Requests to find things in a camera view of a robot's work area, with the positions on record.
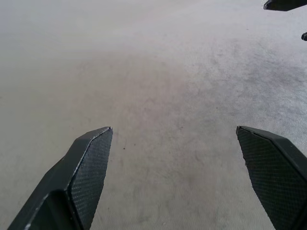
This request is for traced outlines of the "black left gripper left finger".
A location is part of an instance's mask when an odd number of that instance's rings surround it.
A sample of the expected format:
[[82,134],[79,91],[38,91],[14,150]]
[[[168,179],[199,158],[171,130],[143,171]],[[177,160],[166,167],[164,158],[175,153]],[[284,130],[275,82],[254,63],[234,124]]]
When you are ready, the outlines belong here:
[[88,230],[104,187],[113,129],[99,128],[74,140],[43,176],[10,230]]

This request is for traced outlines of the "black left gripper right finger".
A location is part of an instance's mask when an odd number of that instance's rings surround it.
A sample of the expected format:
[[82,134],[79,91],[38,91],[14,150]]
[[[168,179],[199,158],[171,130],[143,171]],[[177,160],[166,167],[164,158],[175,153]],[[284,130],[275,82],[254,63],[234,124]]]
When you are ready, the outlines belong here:
[[277,230],[307,228],[307,158],[287,138],[238,126],[252,187]]

